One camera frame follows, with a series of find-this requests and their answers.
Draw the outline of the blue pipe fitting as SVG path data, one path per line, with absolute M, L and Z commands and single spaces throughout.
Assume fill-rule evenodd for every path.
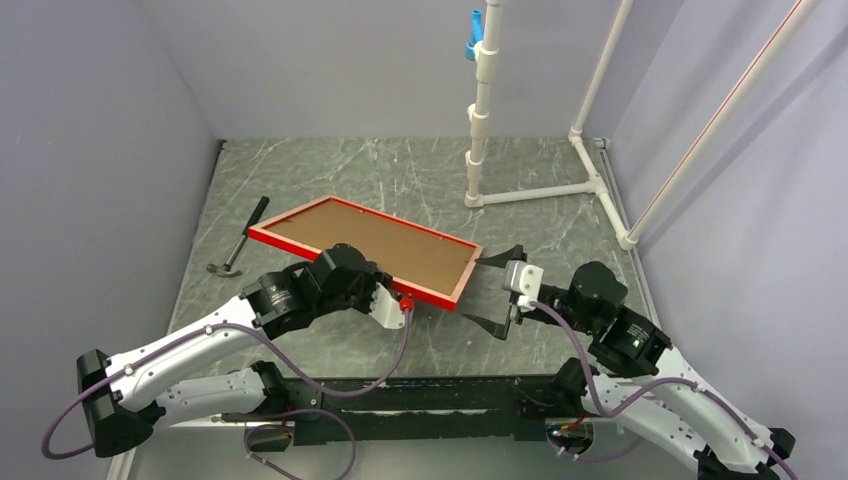
M 465 58 L 469 61 L 476 62 L 478 58 L 478 45 L 483 41 L 484 37 L 484 22 L 483 11 L 475 9 L 471 11 L 470 16 L 470 31 L 465 47 Z

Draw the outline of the aluminium extrusion frame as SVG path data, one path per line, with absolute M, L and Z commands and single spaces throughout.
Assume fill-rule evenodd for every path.
M 694 433 L 646 400 L 615 418 L 589 417 L 556 459 L 553 427 L 579 416 L 561 395 L 563 365 L 587 335 L 545 313 L 513 323 L 504 340 L 480 323 L 510 310 L 504 271 L 476 258 L 521 245 L 548 285 L 567 289 L 603 265 L 627 289 L 624 315 L 648 308 L 632 256 L 601 202 L 574 185 L 585 169 L 565 140 L 495 139 L 485 187 L 516 188 L 516 203 L 469 208 L 460 139 L 255 139 L 225 142 L 167 338 L 192 333 L 210 353 L 184 359 L 152 398 L 162 417 L 139 447 L 144 462 L 176 459 L 180 477 L 284 479 L 691 479 Z M 387 329 L 355 309 L 264 342 L 253 304 L 268 280 L 349 242 L 396 282 L 450 279 L 450 307 L 417 296 Z

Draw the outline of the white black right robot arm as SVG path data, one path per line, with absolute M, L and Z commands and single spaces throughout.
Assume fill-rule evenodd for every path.
M 478 264 L 501 268 L 510 310 L 503 324 L 476 316 L 497 339 L 532 319 L 562 327 L 575 356 L 555 375 L 551 401 L 615 421 L 672 455 L 699 479 L 789 479 L 796 445 L 732 406 L 687 362 L 670 337 L 625 304 L 627 287 L 599 261 L 579 266 L 567 287 L 544 283 L 520 245 Z

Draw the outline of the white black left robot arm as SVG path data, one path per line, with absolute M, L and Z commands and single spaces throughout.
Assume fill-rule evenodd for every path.
M 340 311 L 407 331 L 414 304 L 392 292 L 392 280 L 359 250 L 338 244 L 312 261 L 260 276 L 212 313 L 148 345 L 118 354 L 86 352 L 76 372 L 90 450 L 113 457 L 159 428 L 216 413 L 279 417 L 289 393 L 270 362 L 220 377 L 190 376 L 258 343 L 292 367 L 275 339 Z

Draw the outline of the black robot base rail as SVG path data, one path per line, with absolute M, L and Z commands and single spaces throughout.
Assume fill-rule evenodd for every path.
M 575 434 L 584 446 L 594 415 L 554 384 L 552 375 L 391 378 L 352 398 L 330 396 L 287 378 L 284 412 L 295 446 L 329 442 L 507 437 L 546 441 Z

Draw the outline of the black handled hammer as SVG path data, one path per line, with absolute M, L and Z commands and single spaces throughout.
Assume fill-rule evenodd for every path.
M 227 259 L 222 264 L 208 264 L 206 266 L 208 273 L 220 278 L 235 278 L 242 275 L 242 271 L 234 269 L 233 266 L 248 240 L 249 229 L 260 221 L 269 203 L 270 198 L 268 196 L 260 197 Z

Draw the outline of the white PVC pipe stand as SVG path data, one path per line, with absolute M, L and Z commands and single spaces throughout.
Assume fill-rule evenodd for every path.
M 578 8 L 578 30 L 560 40 L 529 45 L 509 14 L 515 1 L 484 1 L 484 37 L 474 64 L 473 98 L 466 108 L 470 144 L 463 153 L 466 179 L 462 201 L 470 208 L 557 196 L 590 194 L 599 200 L 619 247 L 630 229 L 614 203 L 612 181 L 590 157 L 596 137 L 609 139 L 644 74 L 632 46 L 642 1 L 588 2 Z M 485 183 L 492 137 L 563 138 L 575 149 L 584 173 L 578 181 L 552 187 L 495 191 Z

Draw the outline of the white pole with red stripe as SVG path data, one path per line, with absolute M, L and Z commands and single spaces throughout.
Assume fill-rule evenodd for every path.
M 643 213 L 633 223 L 630 229 L 621 237 L 619 244 L 626 250 L 632 249 L 641 236 L 661 212 L 671 195 L 683 182 L 695 161 L 705 151 L 713 138 L 721 131 L 742 100 L 767 72 L 778 54 L 794 37 L 800 27 L 807 21 L 819 6 L 820 1 L 798 0 L 792 4 L 774 32 L 763 44 L 731 90 L 716 108 L 710 119 L 695 137 L 675 168 L 661 185 L 655 196 L 646 206 Z

